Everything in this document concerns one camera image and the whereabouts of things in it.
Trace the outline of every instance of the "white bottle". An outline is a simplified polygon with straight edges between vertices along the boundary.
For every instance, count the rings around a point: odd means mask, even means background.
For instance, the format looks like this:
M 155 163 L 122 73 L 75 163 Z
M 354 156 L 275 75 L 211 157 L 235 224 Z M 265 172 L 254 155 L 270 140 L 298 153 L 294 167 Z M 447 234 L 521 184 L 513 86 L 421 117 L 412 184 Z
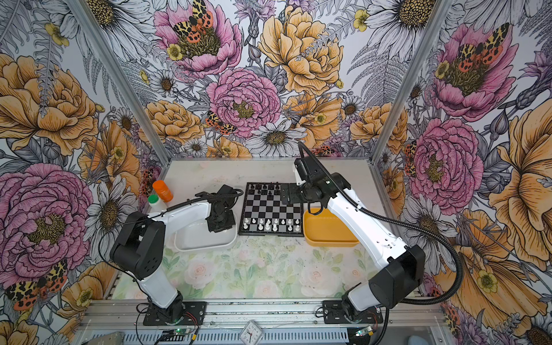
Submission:
M 161 212 L 167 209 L 167 205 L 156 194 L 151 194 L 147 198 L 147 202 L 150 203 L 153 212 Z

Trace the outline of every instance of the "table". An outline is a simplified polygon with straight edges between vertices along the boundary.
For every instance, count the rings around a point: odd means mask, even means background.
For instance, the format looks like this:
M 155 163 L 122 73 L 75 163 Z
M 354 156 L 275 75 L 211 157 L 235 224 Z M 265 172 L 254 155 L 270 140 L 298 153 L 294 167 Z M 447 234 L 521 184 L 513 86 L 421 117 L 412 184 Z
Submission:
M 366 161 L 323 163 L 350 182 L 369 210 L 384 214 Z M 164 179 L 175 195 L 168 205 L 201 191 L 216 192 L 222 184 L 244 189 L 247 182 L 292 182 L 292 166 L 290 159 L 173 161 Z M 242 202 L 240 198 L 233 209 L 237 223 Z M 333 298 L 376 273 L 362 245 L 311 247 L 303 237 L 238 236 L 231 249 L 197 254 L 180 253 L 167 243 L 162 264 L 185 299 Z M 112 298 L 145 296 L 122 275 Z

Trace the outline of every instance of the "pink peony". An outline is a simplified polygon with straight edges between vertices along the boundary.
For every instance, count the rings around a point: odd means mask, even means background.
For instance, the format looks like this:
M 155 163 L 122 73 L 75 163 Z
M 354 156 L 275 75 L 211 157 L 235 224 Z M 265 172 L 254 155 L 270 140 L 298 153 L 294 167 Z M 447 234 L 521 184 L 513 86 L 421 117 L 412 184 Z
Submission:
M 190 20 L 192 6 L 183 9 L 178 5 L 175 12 L 167 7 L 166 12 L 156 11 L 153 15 L 155 34 L 161 38 L 157 44 L 167 50 L 167 60 L 177 64 L 176 76 L 183 80 L 214 75 L 240 62 L 242 35 L 238 24 L 232 26 L 220 5 L 215 9 L 209 1 L 205 3 L 213 14 L 213 27 L 202 34 L 198 43 L 179 39 L 173 30 L 175 24 Z
M 234 125 L 234 134 L 239 137 L 249 138 L 252 130 L 280 117 L 280 99 L 274 84 L 243 68 L 227 70 L 206 91 L 211 111 L 222 122 Z
M 422 194 L 451 215 L 466 206 L 481 184 L 483 161 L 474 130 L 460 119 L 432 119 L 418 138 L 411 179 L 413 195 Z
M 503 51 L 489 65 L 475 63 L 467 72 L 461 72 L 458 65 L 458 51 L 463 44 L 478 46 L 484 43 L 492 32 L 483 33 L 483 28 L 474 31 L 462 24 L 445 44 L 445 51 L 437 57 L 439 66 L 435 71 L 433 83 L 426 89 L 428 102 L 436 108 L 444 109 L 450 116 L 462 116 L 466 121 L 481 119 L 491 111 L 504 97 L 516 80 L 508 78 L 518 49 L 512 43 L 512 26 L 502 43 Z
M 67 259 L 74 269 L 88 252 L 83 241 L 92 193 L 75 174 L 34 164 L 0 177 L 0 283 L 36 281 Z

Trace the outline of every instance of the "bottle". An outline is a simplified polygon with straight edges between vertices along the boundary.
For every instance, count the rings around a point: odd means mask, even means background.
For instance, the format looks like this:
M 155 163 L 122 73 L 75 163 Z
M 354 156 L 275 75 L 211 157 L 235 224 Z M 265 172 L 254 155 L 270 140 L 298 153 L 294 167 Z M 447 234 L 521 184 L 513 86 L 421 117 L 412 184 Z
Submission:
M 150 203 L 152 211 L 161 212 L 167 209 L 167 205 L 156 194 L 147 197 L 147 202 Z
M 163 180 L 155 181 L 152 186 L 157 192 L 157 195 L 159 195 L 159 197 L 161 198 L 161 200 L 166 203 L 172 200 L 173 195 L 171 193 L 171 190 L 167 187 Z

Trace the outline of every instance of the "clock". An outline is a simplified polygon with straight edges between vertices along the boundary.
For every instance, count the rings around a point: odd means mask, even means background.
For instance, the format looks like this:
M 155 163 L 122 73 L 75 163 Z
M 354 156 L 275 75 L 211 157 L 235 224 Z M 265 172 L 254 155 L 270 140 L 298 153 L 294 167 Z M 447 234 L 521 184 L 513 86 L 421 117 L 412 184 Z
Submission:
M 256 345 L 263 337 L 263 330 L 257 324 L 251 320 L 240 333 L 240 340 L 245 345 Z

